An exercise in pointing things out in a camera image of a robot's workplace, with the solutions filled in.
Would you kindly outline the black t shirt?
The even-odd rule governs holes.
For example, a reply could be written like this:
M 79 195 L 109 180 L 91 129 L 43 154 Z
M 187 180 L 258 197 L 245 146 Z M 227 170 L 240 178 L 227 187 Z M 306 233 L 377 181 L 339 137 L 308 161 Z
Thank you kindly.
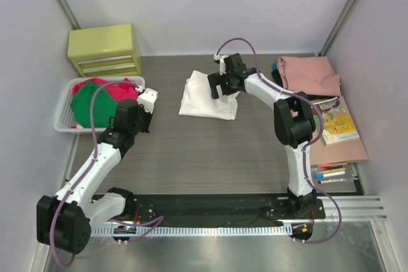
M 277 63 L 272 64 L 271 76 L 272 76 L 273 80 L 275 81 L 275 83 L 277 85 L 283 87 L 283 81 L 282 81 L 282 77 L 281 77 L 281 75 L 279 73 Z M 335 96 L 320 96 L 320 95 L 312 95 L 312 94 L 307 94 L 307 96 L 308 96 L 309 100 L 333 99 L 333 98 L 335 98 Z

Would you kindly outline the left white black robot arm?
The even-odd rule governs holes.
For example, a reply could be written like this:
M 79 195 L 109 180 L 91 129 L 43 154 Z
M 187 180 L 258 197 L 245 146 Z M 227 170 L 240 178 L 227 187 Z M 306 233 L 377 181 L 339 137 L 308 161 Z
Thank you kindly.
M 54 196 L 43 196 L 36 205 L 38 242 L 77 255 L 91 231 L 111 218 L 133 214 L 134 194 L 112 187 L 95 202 L 91 199 L 107 174 L 124 158 L 139 133 L 148 133 L 155 100 L 123 100 L 97 138 L 96 148 L 74 177 Z

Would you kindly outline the pink t shirt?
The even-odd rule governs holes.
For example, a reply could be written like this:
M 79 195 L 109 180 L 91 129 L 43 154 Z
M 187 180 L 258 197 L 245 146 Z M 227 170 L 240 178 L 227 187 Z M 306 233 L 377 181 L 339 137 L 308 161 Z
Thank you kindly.
M 340 75 L 327 57 L 279 57 L 278 72 L 283 87 L 313 96 L 340 96 Z

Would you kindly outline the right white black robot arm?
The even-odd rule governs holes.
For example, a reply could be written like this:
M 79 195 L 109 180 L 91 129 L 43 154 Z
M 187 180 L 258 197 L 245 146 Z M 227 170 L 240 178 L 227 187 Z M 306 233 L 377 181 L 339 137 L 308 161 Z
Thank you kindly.
M 207 76 L 212 99 L 238 92 L 251 94 L 271 107 L 277 139 L 288 158 L 288 209 L 300 217 L 317 203 L 310 180 L 310 142 L 316 130 L 310 101 L 304 93 L 294 94 L 267 80 L 263 73 L 248 68 L 240 54 L 214 55 L 219 71 Z

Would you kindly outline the white printed t shirt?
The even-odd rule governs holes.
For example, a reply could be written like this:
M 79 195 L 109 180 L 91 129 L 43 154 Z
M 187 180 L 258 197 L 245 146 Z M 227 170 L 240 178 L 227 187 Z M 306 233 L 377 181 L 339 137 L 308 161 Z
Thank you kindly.
M 212 99 L 207 74 L 194 70 L 186 80 L 178 114 L 191 117 L 207 117 L 235 120 L 239 93 Z

